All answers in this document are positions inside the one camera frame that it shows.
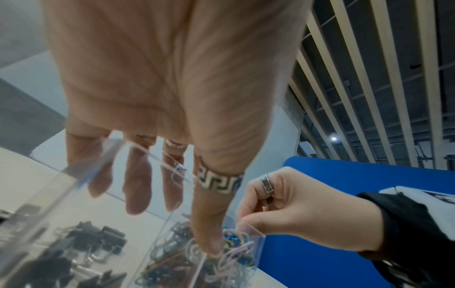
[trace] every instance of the blue board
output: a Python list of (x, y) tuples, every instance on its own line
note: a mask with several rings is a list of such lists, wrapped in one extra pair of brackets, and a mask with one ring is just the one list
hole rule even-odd
[[(455, 172), (339, 160), (292, 157), (292, 167), (343, 192), (407, 186), (454, 194)], [(389, 288), (370, 261), (286, 235), (268, 236), (259, 268), (288, 288)]]

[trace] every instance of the person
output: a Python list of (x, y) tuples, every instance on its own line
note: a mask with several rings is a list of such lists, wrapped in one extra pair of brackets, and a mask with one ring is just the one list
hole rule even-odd
[[(200, 177), (191, 225), (204, 251), (220, 253), (224, 215), (284, 97), (312, 0), (41, 4), (69, 105), (69, 163), (113, 130), (147, 149), (163, 137), (163, 151), (182, 164), (194, 145)], [(130, 153), (128, 165), (145, 165), (137, 157)], [(142, 170), (126, 173), (130, 214), (152, 201), (152, 171)], [(90, 193), (99, 196), (111, 182), (108, 167)], [(164, 197), (172, 210), (181, 194)]]
[(284, 167), (248, 184), (237, 216), (266, 235), (359, 252), (397, 287), (455, 287), (453, 198), (407, 187), (353, 196)]

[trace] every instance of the sleeve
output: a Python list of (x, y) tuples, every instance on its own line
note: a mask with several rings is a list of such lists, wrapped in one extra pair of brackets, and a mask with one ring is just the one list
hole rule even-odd
[(382, 247), (359, 254), (372, 260), (386, 280), (414, 287), (455, 287), (451, 276), (455, 269), (455, 242), (440, 230), (425, 204), (400, 193), (358, 196), (372, 201), (382, 211)]

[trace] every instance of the pile of paper clips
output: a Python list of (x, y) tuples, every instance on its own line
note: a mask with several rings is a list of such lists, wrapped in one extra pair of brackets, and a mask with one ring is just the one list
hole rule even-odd
[(53, 231), (54, 242), (35, 242), (40, 254), (25, 262), (6, 280), (4, 288), (120, 288), (126, 273), (112, 274), (103, 265), (119, 255), (127, 240), (125, 234), (108, 226), (88, 222)]
[(205, 258), (194, 241), (190, 223), (178, 222), (157, 240), (150, 263), (135, 284), (144, 288), (187, 288), (199, 273), (194, 283), (198, 288), (247, 287), (256, 264), (255, 243), (246, 233), (232, 229), (224, 229), (223, 233), (223, 255)]

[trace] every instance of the slatted ceiling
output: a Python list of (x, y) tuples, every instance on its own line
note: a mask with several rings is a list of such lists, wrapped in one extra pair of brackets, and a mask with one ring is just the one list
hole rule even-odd
[(333, 84), (338, 92), (338, 95), (340, 96), (341, 101), (343, 102), (343, 105), (345, 106), (346, 112), (349, 116), (349, 119), (351, 120), (354, 130), (356, 131), (357, 136), (359, 137), (360, 142), (365, 150), (368, 160), (371, 163), (376, 163), (376, 161), (374, 159), (374, 155), (370, 149), (370, 146), (368, 145), (368, 141), (362, 130), (362, 126), (360, 125), (359, 119), (353, 108), (351, 99), (347, 95), (346, 88), (344, 86), (343, 80), (340, 77), (338, 68), (333, 60), (332, 53), (330, 52), (330, 50), (327, 46), (327, 41), (324, 37), (324, 34), (322, 33), (321, 26), (319, 24), (319, 21), (317, 19), (317, 16), (316, 16), (314, 10), (311, 11), (310, 16), (308, 17), (307, 25), (308, 25), (308, 29), (311, 32), (311, 35), (314, 39), (314, 42), (316, 43), (316, 46), (318, 47), (319, 53), (322, 56), (322, 60), (324, 61), (324, 64), (326, 65), (328, 73), (330, 74), (330, 77), (332, 78)]
[(419, 167), (386, 0), (370, 0), (411, 166)]
[(303, 134), (308, 138), (309, 142), (313, 146), (313, 148), (316, 151), (316, 154), (319, 158), (324, 158), (324, 159), (330, 159), (328, 156), (327, 152), (324, 150), (324, 148), (321, 146), (319, 141), (316, 139), (316, 136), (314, 135), (313, 131), (311, 131), (311, 128), (307, 124), (307, 122), (304, 120), (302, 124), (302, 131)]
[(346, 138), (345, 129), (341, 125), (338, 117), (335, 115), (332, 104), (328, 101), (326, 92), (324, 91), (324, 88), (315, 73), (313, 64), (310, 62), (308, 55), (306, 54), (305, 50), (303, 50), (302, 48), (300, 48), (297, 51), (297, 62), (301, 66), (311, 87), (313, 88), (313, 90), (314, 90), (316, 96), (318, 97), (322, 107), (324, 108), (328, 118), (330, 119), (330, 122), (332, 123), (333, 128), (337, 132), (337, 135), (340, 138), (341, 143), (343, 144), (343, 146), (346, 149), (346, 152), (349, 155), (349, 158), (351, 158), (352, 161), (357, 161), (357, 157), (351, 147), (351, 143)]
[(331, 0), (331, 3), (335, 16), (337, 17), (338, 24), (340, 26), (341, 33), (345, 38), (345, 43), (347, 45), (347, 49), (354, 64), (355, 71), (357, 72), (357, 77), (359, 78), (360, 85), (362, 86), (362, 90), (364, 91), (365, 99), (368, 103), (368, 107), (370, 108), (374, 124), (376, 125), (382, 145), (384, 146), (384, 151), (387, 156), (387, 160), (389, 161), (389, 164), (396, 165), (395, 158), (390, 147), (389, 138), (387, 137), (384, 123), (382, 121), (378, 105), (374, 98), (373, 89), (370, 85), (370, 80), (368, 79), (366, 68), (362, 60), (359, 47), (357, 45), (357, 41), (354, 36), (354, 31), (352, 30), (351, 22), (349, 21), (345, 5), (342, 0)]
[(422, 50), (422, 66), (428, 101), (433, 164), (436, 169), (447, 170), (444, 160), (441, 90), (437, 58), (435, 6), (431, 0), (416, 0), (417, 19)]
[(313, 122), (314, 127), (316, 130), (319, 132), (320, 136), (322, 137), (322, 140), (324, 143), (327, 145), (330, 153), (332, 154), (332, 158), (336, 160), (340, 160), (340, 155), (338, 152), (335, 150), (333, 147), (332, 143), (330, 142), (330, 139), (328, 138), (328, 135), (326, 134), (324, 128), (321, 125), (321, 121), (319, 120), (318, 115), (316, 114), (316, 111), (314, 110), (313, 106), (308, 102), (308, 97), (302, 87), (300, 86), (298, 80), (296, 79), (295, 76), (291, 78), (289, 81), (289, 86), (291, 87), (292, 91), (294, 92), (297, 100), (299, 100), (300, 104), (302, 105), (303, 109), (305, 110), (306, 114), (310, 118), (311, 122)]

